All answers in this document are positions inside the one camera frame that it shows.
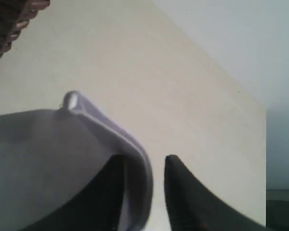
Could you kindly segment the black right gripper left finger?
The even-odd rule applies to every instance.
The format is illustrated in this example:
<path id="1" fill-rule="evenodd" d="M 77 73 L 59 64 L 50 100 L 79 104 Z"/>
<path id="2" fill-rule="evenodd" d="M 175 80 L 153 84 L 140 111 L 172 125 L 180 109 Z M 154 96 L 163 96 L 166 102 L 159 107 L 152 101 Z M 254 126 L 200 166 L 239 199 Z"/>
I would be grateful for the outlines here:
<path id="1" fill-rule="evenodd" d="M 124 192 L 121 155 L 111 157 L 86 187 L 25 231 L 116 231 Z"/>

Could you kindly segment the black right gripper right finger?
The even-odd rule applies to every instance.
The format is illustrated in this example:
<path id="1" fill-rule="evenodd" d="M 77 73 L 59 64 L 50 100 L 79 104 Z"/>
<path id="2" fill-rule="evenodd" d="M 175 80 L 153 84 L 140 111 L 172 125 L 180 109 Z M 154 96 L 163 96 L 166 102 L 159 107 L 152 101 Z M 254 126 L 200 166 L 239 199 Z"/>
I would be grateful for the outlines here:
<path id="1" fill-rule="evenodd" d="M 176 155 L 165 159 L 164 193 L 173 231 L 264 231 L 207 189 Z"/>

